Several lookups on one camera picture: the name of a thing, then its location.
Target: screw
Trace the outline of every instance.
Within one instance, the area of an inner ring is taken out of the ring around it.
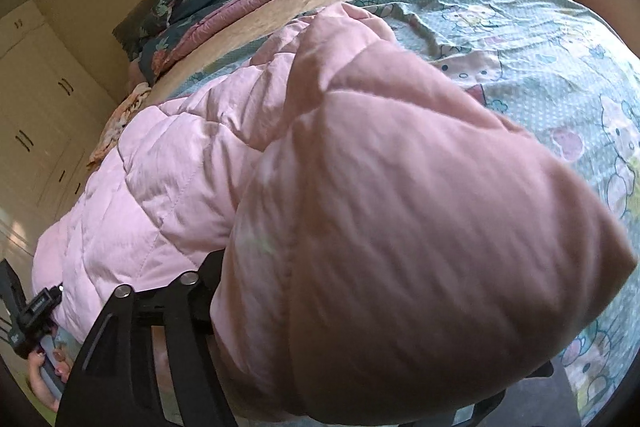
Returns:
[[[198,273],[197,272],[185,272],[180,275],[180,283],[185,286],[191,286],[198,282]]]
[[[113,294],[118,299],[124,299],[125,297],[129,297],[129,295],[131,295],[132,289],[133,288],[131,286],[129,286],[128,284],[121,284],[120,286],[118,286],[116,288],[116,291],[114,291]]]

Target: black clip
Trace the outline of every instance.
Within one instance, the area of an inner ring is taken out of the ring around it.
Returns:
[[[156,383],[151,327],[164,326],[185,427],[237,427],[207,349],[209,306],[224,251],[169,286],[136,293],[118,286],[95,321],[60,402],[56,427],[169,427]]]

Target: cabinet door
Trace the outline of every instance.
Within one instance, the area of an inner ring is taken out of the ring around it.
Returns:
[[[56,158],[39,154],[33,141],[36,135],[28,132],[0,113],[1,179],[5,184],[19,188],[25,200],[37,204],[56,165]]]
[[[29,31],[44,24],[44,17],[33,1],[27,1],[0,19],[0,57]]]
[[[81,146],[73,140],[66,146],[60,161],[49,178],[49,183],[44,189],[38,207],[46,217],[56,219],[58,209],[66,192],[69,190],[74,174],[78,170],[80,160],[84,154]]]
[[[92,118],[100,124],[100,131],[116,108],[116,103],[85,71],[80,63],[55,35],[49,25],[43,25],[31,32],[26,40],[37,50],[38,56],[51,68],[60,82],[70,93],[74,103],[83,108],[84,117]]]
[[[68,131],[34,96],[39,77],[35,67],[36,62],[22,56],[17,47],[0,60],[0,114],[17,125],[15,132],[50,166],[50,173],[65,150]]]
[[[84,192],[86,182],[92,174],[86,167],[87,163],[89,163],[89,155],[85,155],[82,160],[80,160],[80,163],[76,168],[76,172],[74,172],[74,175],[71,177],[71,181],[66,188],[65,194],[62,198],[62,203],[60,204],[58,213],[56,214],[56,219],[60,219],[70,211],[76,204],[76,201],[80,198],[82,192]]]
[[[0,233],[34,254],[40,235],[52,225],[36,208],[35,197],[13,182],[0,164]]]

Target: pink blanket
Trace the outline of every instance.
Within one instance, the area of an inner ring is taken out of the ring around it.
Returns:
[[[154,54],[153,73],[156,78],[168,71],[176,62],[189,55],[220,30],[240,20],[269,1],[271,0],[232,0],[204,17],[204,19],[189,28],[180,39],[180,42],[168,53]],[[134,60],[129,65],[129,86],[131,88],[140,82],[149,82],[152,85],[150,79],[145,78],[141,72],[138,60]]]
[[[346,4],[141,111],[42,236],[33,288],[63,281],[54,318],[82,341],[117,285],[166,285],[225,247],[225,392],[263,419],[349,425],[500,391],[636,264],[575,173]]]

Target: light blue bedsheet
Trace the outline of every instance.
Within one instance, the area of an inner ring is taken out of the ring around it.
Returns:
[[[640,60],[609,26],[571,0],[355,0],[384,18],[400,45],[533,132],[579,172],[640,246]],[[251,42],[174,94],[230,73]],[[640,348],[640,271],[562,352],[585,425]]]

